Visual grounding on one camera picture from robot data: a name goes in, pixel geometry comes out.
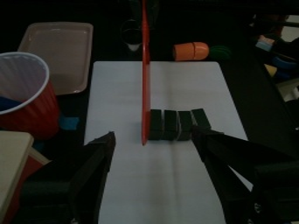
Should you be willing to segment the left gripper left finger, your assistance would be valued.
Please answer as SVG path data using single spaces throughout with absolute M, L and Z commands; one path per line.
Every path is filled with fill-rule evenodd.
M 116 147 L 112 132 L 52 160 L 24 181 L 18 224 L 98 224 Z

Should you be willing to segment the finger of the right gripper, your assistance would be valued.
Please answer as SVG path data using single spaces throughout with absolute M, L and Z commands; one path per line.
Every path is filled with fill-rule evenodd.
M 154 21 L 157 19 L 160 10 L 160 0 L 148 0 L 149 18 Z
M 140 18 L 141 17 L 140 0 L 128 0 L 128 2 L 129 2 L 130 11 L 132 11 L 132 14 L 133 14 L 134 18 Z

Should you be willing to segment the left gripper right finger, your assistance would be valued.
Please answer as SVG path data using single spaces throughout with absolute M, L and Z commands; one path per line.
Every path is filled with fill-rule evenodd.
M 212 129 L 190 140 L 216 190 L 226 224 L 299 224 L 299 159 Z

